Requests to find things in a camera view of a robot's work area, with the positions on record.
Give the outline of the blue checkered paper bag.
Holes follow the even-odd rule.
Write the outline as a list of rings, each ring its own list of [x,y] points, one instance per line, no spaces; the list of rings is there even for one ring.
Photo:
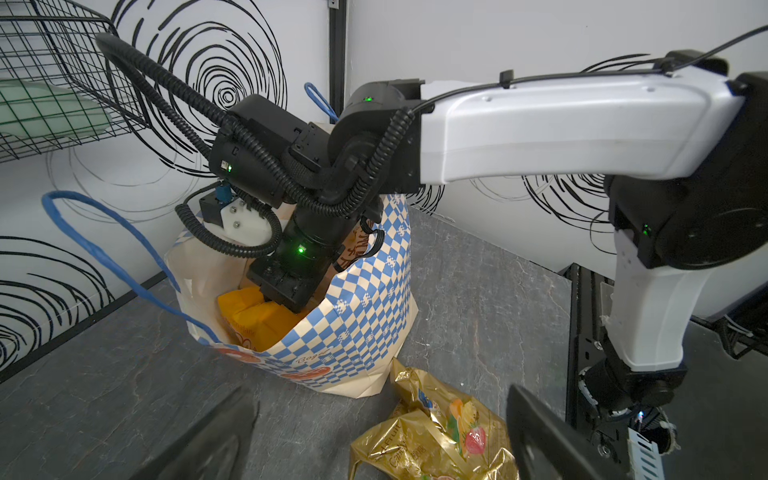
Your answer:
[[[67,199],[108,215],[133,235],[171,281],[178,300],[173,308],[135,281],[98,245],[64,220],[55,202]],[[402,195],[383,199],[384,232],[379,250],[359,237],[367,250],[330,277],[317,304],[266,349],[253,349],[231,330],[217,300],[236,290],[246,262],[208,248],[191,234],[180,235],[165,256],[130,222],[105,205],[74,191],[43,195],[43,209],[56,227],[141,298],[182,319],[198,343],[311,390],[349,398],[378,394],[392,360],[411,331],[418,307],[411,294],[411,225]]]

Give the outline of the gold candy bag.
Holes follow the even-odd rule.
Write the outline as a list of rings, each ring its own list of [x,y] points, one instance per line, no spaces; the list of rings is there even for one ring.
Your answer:
[[[475,397],[397,359],[389,380],[400,401],[352,442],[350,479],[363,464],[391,479],[520,477],[505,422]]]

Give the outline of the orange yellow snack bag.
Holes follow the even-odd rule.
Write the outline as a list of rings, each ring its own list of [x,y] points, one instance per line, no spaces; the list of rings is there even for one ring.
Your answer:
[[[224,293],[217,298],[219,311],[241,345],[264,352],[282,340],[312,310],[299,313],[268,301],[258,286]]]

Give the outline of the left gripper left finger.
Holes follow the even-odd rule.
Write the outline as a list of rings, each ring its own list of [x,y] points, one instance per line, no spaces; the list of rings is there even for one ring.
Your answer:
[[[235,389],[131,479],[241,479],[259,411],[251,390]]]

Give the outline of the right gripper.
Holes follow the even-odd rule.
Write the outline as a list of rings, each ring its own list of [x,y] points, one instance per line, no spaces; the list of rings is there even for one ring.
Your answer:
[[[358,221],[355,216],[293,215],[277,250],[254,260],[246,278],[266,300],[299,312],[345,251],[344,242]]]

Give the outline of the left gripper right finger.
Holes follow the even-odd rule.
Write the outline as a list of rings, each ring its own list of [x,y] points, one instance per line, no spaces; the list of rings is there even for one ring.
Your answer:
[[[627,474],[526,388],[510,386],[506,423],[521,479],[625,479]]]

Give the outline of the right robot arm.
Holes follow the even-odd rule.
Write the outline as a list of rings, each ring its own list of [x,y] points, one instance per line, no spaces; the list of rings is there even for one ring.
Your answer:
[[[605,357],[585,374],[602,410],[669,403],[686,375],[682,338],[708,275],[767,241],[767,77],[735,79],[716,51],[673,51],[642,68],[491,84],[370,82],[330,133],[250,96],[215,106],[111,34],[96,44],[208,159],[259,200],[295,205],[267,243],[231,244],[186,205],[201,242],[251,260],[264,298],[302,310],[344,237],[378,218],[384,194],[457,180],[600,175],[617,272]]]

